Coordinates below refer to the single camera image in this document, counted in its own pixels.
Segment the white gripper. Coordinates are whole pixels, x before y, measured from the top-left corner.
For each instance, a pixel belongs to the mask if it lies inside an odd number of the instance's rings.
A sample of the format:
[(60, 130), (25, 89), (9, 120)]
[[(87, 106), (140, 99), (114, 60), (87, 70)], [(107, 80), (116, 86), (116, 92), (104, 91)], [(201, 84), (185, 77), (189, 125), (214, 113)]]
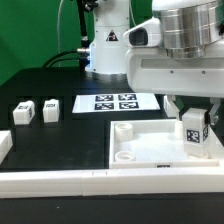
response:
[(132, 48), (126, 55), (126, 68), (131, 89), (168, 95), (178, 121), (175, 95), (211, 97), (210, 124), (218, 123), (220, 98), (224, 97), (223, 46), (207, 46), (206, 55), (194, 59), (171, 59), (161, 48)]

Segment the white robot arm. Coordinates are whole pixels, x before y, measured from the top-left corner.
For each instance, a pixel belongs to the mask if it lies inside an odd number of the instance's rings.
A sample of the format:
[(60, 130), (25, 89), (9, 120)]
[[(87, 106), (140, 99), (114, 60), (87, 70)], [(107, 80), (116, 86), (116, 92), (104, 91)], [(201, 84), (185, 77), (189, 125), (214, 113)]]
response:
[(94, 14), (86, 71), (126, 77), (132, 90), (208, 97), (210, 123), (224, 99), (224, 0), (152, 0), (152, 17), (132, 27), (130, 0), (81, 0)]

